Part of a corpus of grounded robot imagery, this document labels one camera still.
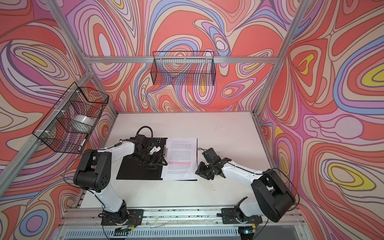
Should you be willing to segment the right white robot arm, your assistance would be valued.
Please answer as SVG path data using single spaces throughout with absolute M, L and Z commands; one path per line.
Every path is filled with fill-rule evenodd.
M 221 158 L 213 148 L 200 149 L 205 162 L 200 162 L 196 175 L 212 181 L 216 176 L 234 180 L 250 188 L 254 198 L 243 197 L 233 208 L 222 209 L 219 216 L 223 223 L 233 220 L 239 224 L 256 222 L 265 216 L 277 223 L 296 202 L 293 193 L 273 169 L 256 171 L 237 164 L 229 158 Z

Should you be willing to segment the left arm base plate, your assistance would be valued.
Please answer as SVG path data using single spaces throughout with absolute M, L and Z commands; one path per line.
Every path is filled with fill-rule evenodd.
M 130 209 L 126 213 L 110 213 L 103 211 L 98 215 L 102 226 L 139 226 L 143 220 L 143 209 Z

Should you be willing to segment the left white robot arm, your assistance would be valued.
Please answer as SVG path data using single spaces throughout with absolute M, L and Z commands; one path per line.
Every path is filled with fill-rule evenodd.
M 91 192 L 102 205 L 102 226 L 141 224 L 139 213 L 130 213 L 127 203 L 114 190 L 112 163 L 121 160 L 117 180 L 160 180 L 165 160 L 165 138 L 136 135 L 120 140 L 112 147 L 87 150 L 81 158 L 73 182 L 80 189 Z

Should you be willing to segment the white folder black inside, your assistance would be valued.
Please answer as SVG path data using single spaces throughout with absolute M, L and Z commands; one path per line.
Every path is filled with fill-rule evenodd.
M 168 138 L 154 138 L 159 145 L 164 149 L 166 155 L 166 141 Z M 123 140 L 123 143 L 132 142 L 129 139 Z M 131 155 L 123 157 L 119 171 L 117 173 L 117 180 L 162 180 L 161 174 L 164 166 L 159 166 L 157 170 L 151 170 L 139 165 Z

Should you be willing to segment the printed paper sheet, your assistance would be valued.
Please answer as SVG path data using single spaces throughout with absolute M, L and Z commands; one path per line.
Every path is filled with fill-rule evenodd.
M 165 160 L 162 169 L 163 181 L 196 181 L 198 176 L 198 139 L 168 138 Z

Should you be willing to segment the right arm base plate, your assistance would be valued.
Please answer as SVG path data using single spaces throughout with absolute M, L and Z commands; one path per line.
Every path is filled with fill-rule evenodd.
M 222 208 L 220 213 L 217 213 L 217 217 L 222 218 L 223 224 L 254 224 L 259 225 L 263 222 L 261 216 L 253 215 L 247 217 L 241 212 L 239 208 Z

